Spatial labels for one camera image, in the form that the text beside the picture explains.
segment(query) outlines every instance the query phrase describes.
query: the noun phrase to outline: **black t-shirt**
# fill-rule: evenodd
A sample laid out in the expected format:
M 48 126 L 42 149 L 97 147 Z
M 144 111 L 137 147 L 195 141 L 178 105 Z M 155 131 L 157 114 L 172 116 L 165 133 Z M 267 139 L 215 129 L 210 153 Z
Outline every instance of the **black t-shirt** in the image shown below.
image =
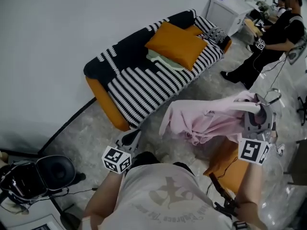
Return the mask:
M 294 20 L 289 25 L 289 20 L 294 16 L 300 15 L 291 13 L 291 11 L 284 12 L 277 20 L 277 22 L 272 25 L 265 34 L 263 34 L 262 39 L 264 42 L 268 45 L 281 44 L 285 43 L 288 38 L 289 41 L 296 44 L 298 40 L 304 35 L 305 27 L 303 23 L 298 20 Z

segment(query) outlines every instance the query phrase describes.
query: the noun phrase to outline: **concrete floor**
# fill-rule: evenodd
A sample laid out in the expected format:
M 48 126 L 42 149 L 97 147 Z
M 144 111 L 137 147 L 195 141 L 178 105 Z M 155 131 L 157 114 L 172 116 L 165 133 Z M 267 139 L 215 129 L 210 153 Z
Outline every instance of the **concrete floor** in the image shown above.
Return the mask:
M 188 88 L 184 89 L 174 100 L 196 99 L 215 100 L 227 97 L 244 90 L 240 83 L 233 84 L 225 81 L 219 74 L 221 70 L 230 71 L 237 68 L 250 53 L 245 44 L 233 38 L 233 44 L 226 53 L 225 58 L 217 62 L 204 72 Z M 274 70 L 258 77 L 250 90 L 265 96 L 275 76 L 280 70 L 279 64 Z M 286 69 L 283 69 L 274 84 L 282 91 L 282 102 L 274 104 L 277 112 L 277 131 L 279 139 L 277 144 L 285 144 L 285 152 L 280 157 L 275 149 L 270 150 L 263 165 L 264 184 L 262 202 L 260 205 L 260 218 L 272 230 L 284 229 L 293 218 L 300 202 L 305 197 L 307 187 L 287 185 L 291 181 L 289 176 L 283 175 L 295 151 L 295 141 L 305 139 L 307 125 L 301 127 L 300 117 L 296 113 L 298 108 L 297 94 L 293 88 Z M 223 140 L 216 137 L 214 140 L 198 146 L 193 146 L 184 140 L 172 139 L 166 134 L 163 138 L 158 136 L 159 126 L 170 102 L 164 104 L 151 115 L 142 125 L 142 138 L 140 150 L 153 151 L 158 158 L 163 157 L 164 162 L 180 161 L 186 163 L 197 177 L 201 189 L 205 192 L 210 179 L 202 173 L 207 169 L 208 162 L 214 147 Z M 105 113 L 95 102 L 77 117 L 46 149 L 47 154 L 64 154 L 72 159 L 76 169 L 87 176 L 85 181 L 71 187 L 71 192 L 87 190 L 97 187 L 106 177 L 108 171 L 103 167 L 101 156 L 107 145 L 114 145 L 120 131 L 115 129 Z M 62 208 L 75 203 L 70 209 L 76 216 L 81 216 L 93 192 L 68 195 L 57 199 Z M 213 201 L 223 202 L 215 189 L 210 189 L 209 197 Z

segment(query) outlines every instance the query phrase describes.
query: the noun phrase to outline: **orange pillow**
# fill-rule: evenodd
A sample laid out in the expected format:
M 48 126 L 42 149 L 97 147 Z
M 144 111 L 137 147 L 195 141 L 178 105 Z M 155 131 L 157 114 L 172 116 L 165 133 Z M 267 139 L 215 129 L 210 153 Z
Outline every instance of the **orange pillow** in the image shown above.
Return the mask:
M 192 71 L 193 65 L 207 43 L 191 33 L 163 22 L 154 36 L 145 45 L 160 55 Z
M 197 26 L 190 26 L 187 29 L 184 29 L 185 31 L 192 33 L 194 36 L 198 36 L 200 34 L 203 34 L 202 30 L 200 28 L 198 28 Z
M 224 175 L 218 178 L 219 183 L 222 187 L 233 191 L 235 195 L 238 193 L 248 167 L 248 162 L 246 161 L 237 159 L 233 162 L 237 157 L 238 144 L 226 138 L 210 159 L 209 168 L 204 172 L 204 175 L 207 176 L 209 176 L 210 173 L 214 173 L 217 178 Z

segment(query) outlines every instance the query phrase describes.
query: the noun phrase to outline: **pink garment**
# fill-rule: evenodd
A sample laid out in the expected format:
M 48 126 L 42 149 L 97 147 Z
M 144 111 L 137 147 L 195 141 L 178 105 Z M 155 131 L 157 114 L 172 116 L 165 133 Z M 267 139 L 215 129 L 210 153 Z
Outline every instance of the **pink garment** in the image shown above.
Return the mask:
M 244 111 L 231 110 L 231 104 L 254 98 L 254 93 L 243 91 L 216 101 L 172 102 L 162 120 L 159 135 L 170 127 L 174 134 L 188 137 L 194 145 L 203 144 L 214 136 L 227 136 L 238 143 L 243 131 L 240 123 Z

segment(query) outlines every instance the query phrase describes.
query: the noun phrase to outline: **black and white blanket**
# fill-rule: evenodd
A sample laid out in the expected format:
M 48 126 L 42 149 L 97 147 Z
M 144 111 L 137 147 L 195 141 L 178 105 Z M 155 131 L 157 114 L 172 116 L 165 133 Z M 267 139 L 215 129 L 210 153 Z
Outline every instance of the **black and white blanket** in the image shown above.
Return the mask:
M 163 21 L 182 29 L 194 24 L 204 32 L 201 36 L 208 45 L 197 58 L 192 71 L 171 70 L 159 60 L 151 62 L 146 58 L 148 50 L 144 45 Z M 135 32 L 102 52 L 85 66 L 84 73 L 99 80 L 130 127 L 137 128 L 159 106 L 223 57 L 224 51 L 214 38 L 207 37 L 213 27 L 206 19 L 196 16 L 194 10 L 173 15 Z

